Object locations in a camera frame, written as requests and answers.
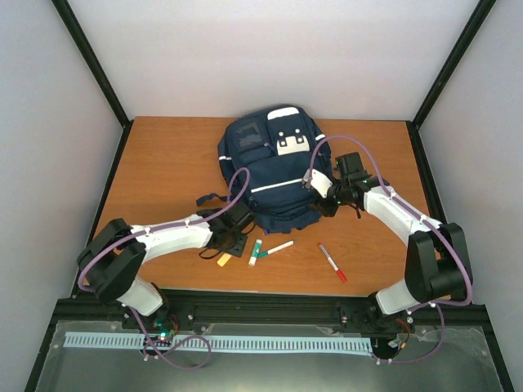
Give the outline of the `yellow highlighter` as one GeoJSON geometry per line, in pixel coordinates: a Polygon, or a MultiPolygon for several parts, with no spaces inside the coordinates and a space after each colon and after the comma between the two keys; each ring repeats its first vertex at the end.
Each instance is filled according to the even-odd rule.
{"type": "Polygon", "coordinates": [[[231,259],[232,255],[230,254],[223,254],[218,260],[217,260],[217,264],[220,266],[220,267],[223,267],[224,265],[227,264],[227,262],[231,259]]]}

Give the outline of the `green white glue stick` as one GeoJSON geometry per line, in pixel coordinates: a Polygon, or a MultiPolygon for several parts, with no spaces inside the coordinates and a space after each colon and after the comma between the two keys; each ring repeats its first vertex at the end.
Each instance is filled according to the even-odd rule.
{"type": "Polygon", "coordinates": [[[260,250],[262,247],[262,240],[256,239],[253,245],[253,250],[248,260],[249,266],[254,266],[257,263],[257,258],[259,257],[260,250]]]}

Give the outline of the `green cap marker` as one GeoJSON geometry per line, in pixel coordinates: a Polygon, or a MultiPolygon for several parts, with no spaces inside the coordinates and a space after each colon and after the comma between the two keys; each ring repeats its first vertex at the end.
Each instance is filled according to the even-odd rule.
{"type": "Polygon", "coordinates": [[[266,250],[264,252],[259,253],[258,258],[262,258],[262,257],[265,257],[265,256],[269,256],[271,254],[274,254],[276,252],[280,252],[280,251],[284,250],[287,247],[291,247],[293,244],[294,244],[293,240],[288,241],[288,242],[283,243],[283,244],[280,244],[279,246],[273,247],[273,248],[271,248],[269,250],[266,250]]]}

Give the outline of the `navy blue backpack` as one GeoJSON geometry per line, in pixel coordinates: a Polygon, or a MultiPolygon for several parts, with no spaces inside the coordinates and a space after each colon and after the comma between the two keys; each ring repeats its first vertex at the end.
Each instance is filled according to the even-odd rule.
{"type": "Polygon", "coordinates": [[[306,111],[295,105],[273,105],[237,118],[226,127],[217,145],[218,162],[235,197],[250,172],[248,188],[240,201],[254,214],[256,225],[270,234],[288,234],[320,220],[312,209],[314,194],[303,187],[302,177],[313,168],[333,178],[329,144],[315,147],[325,138],[306,111]]]}

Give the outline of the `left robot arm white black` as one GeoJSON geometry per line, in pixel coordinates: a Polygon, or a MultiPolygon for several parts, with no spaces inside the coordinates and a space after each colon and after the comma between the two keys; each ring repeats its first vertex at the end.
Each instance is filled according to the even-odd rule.
{"type": "Polygon", "coordinates": [[[242,202],[156,225],[129,225],[122,218],[113,219],[80,253],[78,286],[101,303],[117,301],[133,308],[152,328],[164,327],[170,309],[160,290],[138,277],[142,265],[185,249],[240,256],[246,242],[244,231],[253,221],[242,202]]]}

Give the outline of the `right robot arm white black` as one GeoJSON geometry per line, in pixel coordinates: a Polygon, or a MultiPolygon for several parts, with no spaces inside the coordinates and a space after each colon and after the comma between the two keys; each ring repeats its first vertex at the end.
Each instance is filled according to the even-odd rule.
{"type": "Polygon", "coordinates": [[[329,217],[340,206],[366,212],[407,247],[404,277],[373,296],[380,313],[470,304],[472,273],[463,229],[422,214],[380,176],[369,174],[357,153],[338,157],[336,168],[339,176],[333,179],[313,168],[306,171],[303,184],[315,195],[312,207],[329,217]]]}

